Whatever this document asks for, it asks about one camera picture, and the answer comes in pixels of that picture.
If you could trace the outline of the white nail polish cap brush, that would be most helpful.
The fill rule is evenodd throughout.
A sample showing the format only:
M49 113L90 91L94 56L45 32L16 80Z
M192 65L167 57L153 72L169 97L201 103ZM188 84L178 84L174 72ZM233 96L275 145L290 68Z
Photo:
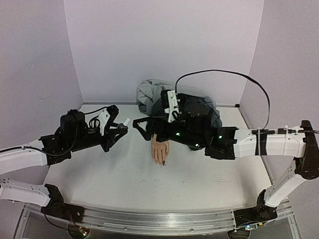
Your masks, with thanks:
M131 118L126 118L126 120L123 122L123 125L127 126L130 121L131 121Z

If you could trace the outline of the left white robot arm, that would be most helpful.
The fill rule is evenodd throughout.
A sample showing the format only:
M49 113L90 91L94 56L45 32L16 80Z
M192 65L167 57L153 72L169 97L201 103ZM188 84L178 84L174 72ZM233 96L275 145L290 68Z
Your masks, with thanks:
M99 115L86 122L86 113L70 110L60 118L60 126L54 134L20 146L0 151L0 173L35 167L50 166L71 159L72 153L94 146L101 146L104 152L128 133L127 118L122 123L115 119L119 109L115 105L98 110ZM67 213L67 206L56 198L58 189L53 185L33 185L9 178L0 179L0 198L46 207L54 216L61 218Z

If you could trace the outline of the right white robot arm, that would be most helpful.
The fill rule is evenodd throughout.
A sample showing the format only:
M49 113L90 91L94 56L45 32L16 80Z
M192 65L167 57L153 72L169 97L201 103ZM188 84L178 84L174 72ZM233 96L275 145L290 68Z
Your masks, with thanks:
M210 107L192 104L183 111L167 104L164 107L163 117L133 121L133 127L145 140L156 135L159 142L172 140L204 149L206 156L220 160L265 155L293 157L283 175L261 194L261 203L267 207L277 207L299 185L319 176L319 148L308 120L293 128L216 127Z

